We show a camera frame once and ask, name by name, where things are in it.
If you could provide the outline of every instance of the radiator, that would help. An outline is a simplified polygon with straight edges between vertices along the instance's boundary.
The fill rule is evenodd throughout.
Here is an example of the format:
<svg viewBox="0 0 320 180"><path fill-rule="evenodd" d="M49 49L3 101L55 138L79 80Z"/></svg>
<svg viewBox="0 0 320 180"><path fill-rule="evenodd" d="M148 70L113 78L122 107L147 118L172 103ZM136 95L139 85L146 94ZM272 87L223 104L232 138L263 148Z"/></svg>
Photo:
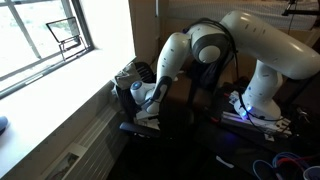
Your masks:
<svg viewBox="0 0 320 180"><path fill-rule="evenodd" d="M127 141L120 119L121 113L105 107L38 179L105 180Z"/></svg>

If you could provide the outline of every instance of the window pane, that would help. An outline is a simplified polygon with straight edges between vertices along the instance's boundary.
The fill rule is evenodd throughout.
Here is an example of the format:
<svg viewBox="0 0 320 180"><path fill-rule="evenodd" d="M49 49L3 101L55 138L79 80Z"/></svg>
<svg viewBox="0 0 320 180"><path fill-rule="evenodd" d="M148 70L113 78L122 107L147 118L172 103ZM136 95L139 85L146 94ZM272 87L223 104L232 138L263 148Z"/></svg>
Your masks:
<svg viewBox="0 0 320 180"><path fill-rule="evenodd" d="M46 23L66 18L61 1L22 4L15 7L41 57L44 58L59 52L58 43Z"/></svg>
<svg viewBox="0 0 320 180"><path fill-rule="evenodd" d="M0 77L36 60L8 7L0 7Z"/></svg>

